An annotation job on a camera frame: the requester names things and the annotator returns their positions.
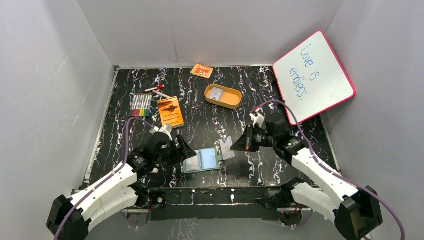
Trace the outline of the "mint green card holder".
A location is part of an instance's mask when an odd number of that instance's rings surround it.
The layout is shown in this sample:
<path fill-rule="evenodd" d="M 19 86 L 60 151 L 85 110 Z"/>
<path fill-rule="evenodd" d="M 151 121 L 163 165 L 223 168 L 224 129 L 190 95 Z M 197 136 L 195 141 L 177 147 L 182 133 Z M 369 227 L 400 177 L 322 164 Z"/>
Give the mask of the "mint green card holder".
<path fill-rule="evenodd" d="M 196 156 L 199 157 L 201 163 L 201 169 L 196 171 L 187 171 L 185 167 L 185 160 L 183 162 L 183 172 L 185 174 L 189 173 L 199 173 L 205 171 L 219 170 L 220 161 L 223 160 L 222 156 L 219 155 L 216 148 L 205 148 L 195 150 Z"/>

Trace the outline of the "silver VIP card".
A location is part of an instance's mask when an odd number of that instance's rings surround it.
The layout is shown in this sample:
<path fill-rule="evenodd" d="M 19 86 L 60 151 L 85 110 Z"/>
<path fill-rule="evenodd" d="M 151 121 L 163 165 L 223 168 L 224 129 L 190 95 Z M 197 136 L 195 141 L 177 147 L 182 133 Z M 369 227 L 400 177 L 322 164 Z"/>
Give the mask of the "silver VIP card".
<path fill-rule="evenodd" d="M 198 171 L 201 167 L 201 162 L 198 156 L 188 158 L 184 161 L 186 171 Z"/>

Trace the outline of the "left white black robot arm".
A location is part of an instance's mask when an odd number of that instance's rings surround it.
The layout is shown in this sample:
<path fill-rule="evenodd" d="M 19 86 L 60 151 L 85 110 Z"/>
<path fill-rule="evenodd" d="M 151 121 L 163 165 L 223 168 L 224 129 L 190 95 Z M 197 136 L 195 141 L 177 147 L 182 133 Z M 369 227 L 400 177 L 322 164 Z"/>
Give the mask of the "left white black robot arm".
<path fill-rule="evenodd" d="M 52 203 L 46 227 L 55 240 L 84 240 L 102 221 L 128 207 L 144 208 L 148 191 L 139 183 L 162 164 L 175 165 L 197 156 L 178 134 L 156 132 L 128 154 L 110 173 L 69 197 L 58 196 Z"/>

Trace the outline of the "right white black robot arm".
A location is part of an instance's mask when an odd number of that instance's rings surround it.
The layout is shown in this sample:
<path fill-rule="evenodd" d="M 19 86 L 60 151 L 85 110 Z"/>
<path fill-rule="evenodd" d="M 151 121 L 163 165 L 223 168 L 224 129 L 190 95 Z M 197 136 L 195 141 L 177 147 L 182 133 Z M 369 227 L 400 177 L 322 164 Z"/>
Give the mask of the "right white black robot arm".
<path fill-rule="evenodd" d="M 360 240 L 383 223 L 381 207 L 372 197 L 376 191 L 367 186 L 358 189 L 319 158 L 311 154 L 311 147 L 299 137 L 291 136 L 289 125 L 277 122 L 255 121 L 230 148 L 233 151 L 256 152 L 272 148 L 276 155 L 307 175 L 320 187 L 317 190 L 300 178 L 294 178 L 281 187 L 276 196 L 288 207 L 302 204 L 334 223 L 346 240 Z"/>

